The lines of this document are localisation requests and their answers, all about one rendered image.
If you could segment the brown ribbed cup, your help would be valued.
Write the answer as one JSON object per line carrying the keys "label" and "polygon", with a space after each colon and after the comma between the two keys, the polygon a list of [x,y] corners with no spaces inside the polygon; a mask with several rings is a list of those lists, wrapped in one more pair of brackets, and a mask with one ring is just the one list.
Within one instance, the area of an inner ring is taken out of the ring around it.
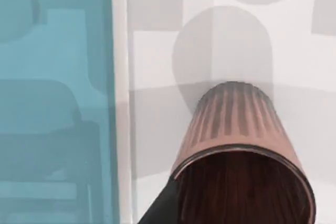
{"label": "brown ribbed cup", "polygon": [[269,96],[250,83],[220,83],[203,95],[184,136],[171,178],[178,178],[198,159],[230,151],[265,155],[287,167],[307,197],[305,224],[315,223],[314,193],[294,147]]}

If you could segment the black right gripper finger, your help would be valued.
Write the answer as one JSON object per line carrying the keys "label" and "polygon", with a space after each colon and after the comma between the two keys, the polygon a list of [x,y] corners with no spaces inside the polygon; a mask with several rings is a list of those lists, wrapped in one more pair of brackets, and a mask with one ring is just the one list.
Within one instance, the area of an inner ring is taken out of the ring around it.
{"label": "black right gripper finger", "polygon": [[178,183],[171,176],[137,224],[179,224]]}

